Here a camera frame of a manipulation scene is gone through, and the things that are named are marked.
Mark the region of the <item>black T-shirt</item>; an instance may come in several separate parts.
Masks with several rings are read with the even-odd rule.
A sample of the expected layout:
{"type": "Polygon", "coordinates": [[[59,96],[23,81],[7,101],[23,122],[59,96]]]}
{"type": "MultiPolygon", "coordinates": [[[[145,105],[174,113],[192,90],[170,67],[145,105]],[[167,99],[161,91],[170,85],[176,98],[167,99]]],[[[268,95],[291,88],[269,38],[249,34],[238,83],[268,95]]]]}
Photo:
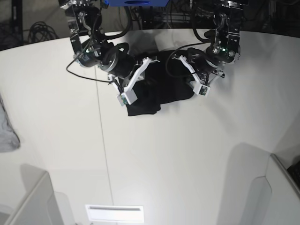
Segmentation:
{"type": "Polygon", "coordinates": [[[141,54],[136,58],[156,57],[159,62],[149,64],[133,87],[137,100],[125,105],[129,117],[154,115],[164,104],[190,99],[194,93],[189,85],[172,79],[172,51],[141,54]]]}

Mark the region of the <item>blue box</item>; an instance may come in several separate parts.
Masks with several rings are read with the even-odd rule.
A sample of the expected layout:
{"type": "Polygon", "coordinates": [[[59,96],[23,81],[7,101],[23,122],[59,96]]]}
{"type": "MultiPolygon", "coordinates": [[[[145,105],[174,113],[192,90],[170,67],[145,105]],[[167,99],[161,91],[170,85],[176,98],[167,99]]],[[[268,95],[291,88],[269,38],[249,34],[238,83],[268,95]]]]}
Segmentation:
{"type": "Polygon", "coordinates": [[[141,7],[165,7],[169,0],[105,0],[112,7],[141,6],[141,7]]]}

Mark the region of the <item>grey cloth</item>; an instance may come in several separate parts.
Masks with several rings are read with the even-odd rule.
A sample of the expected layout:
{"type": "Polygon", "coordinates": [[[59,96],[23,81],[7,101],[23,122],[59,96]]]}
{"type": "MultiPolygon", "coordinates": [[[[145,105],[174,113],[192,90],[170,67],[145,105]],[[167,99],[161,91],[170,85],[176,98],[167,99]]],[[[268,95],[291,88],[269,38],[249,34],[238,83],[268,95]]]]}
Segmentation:
{"type": "Polygon", "coordinates": [[[0,98],[0,152],[12,152],[20,148],[20,139],[13,129],[6,112],[2,98],[0,98]]]}

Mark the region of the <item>white bin left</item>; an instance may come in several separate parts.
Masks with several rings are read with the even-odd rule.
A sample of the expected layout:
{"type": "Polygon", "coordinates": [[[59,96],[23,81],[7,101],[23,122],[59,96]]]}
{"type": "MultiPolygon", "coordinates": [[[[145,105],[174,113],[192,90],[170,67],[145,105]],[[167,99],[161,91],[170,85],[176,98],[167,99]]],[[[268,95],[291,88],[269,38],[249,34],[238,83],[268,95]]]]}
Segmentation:
{"type": "Polygon", "coordinates": [[[11,213],[5,213],[4,205],[0,207],[0,213],[7,215],[4,225],[64,224],[48,172],[40,175],[11,213]]]}

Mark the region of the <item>white bin right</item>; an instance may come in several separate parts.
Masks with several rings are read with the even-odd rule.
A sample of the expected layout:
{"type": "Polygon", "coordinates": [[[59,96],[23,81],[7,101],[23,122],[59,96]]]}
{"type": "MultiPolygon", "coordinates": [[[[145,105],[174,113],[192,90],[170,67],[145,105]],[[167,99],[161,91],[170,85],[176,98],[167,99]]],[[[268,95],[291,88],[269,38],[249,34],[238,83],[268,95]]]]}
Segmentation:
{"type": "Polygon", "coordinates": [[[250,186],[244,210],[246,225],[298,225],[300,189],[274,154],[270,155],[265,175],[250,186]]]}

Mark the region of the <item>white bin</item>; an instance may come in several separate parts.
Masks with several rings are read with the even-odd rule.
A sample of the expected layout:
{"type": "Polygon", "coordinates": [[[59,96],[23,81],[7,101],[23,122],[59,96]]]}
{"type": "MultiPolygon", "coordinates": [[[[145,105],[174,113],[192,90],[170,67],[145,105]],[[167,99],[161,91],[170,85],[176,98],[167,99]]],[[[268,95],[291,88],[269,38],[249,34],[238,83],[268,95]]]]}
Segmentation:
{"type": "Polygon", "coordinates": [[[274,154],[270,155],[265,175],[250,186],[244,210],[246,225],[298,225],[300,189],[274,154]]]}
{"type": "Polygon", "coordinates": [[[0,207],[0,213],[7,215],[4,225],[64,224],[48,172],[40,175],[11,213],[5,213],[4,205],[0,207]]]}

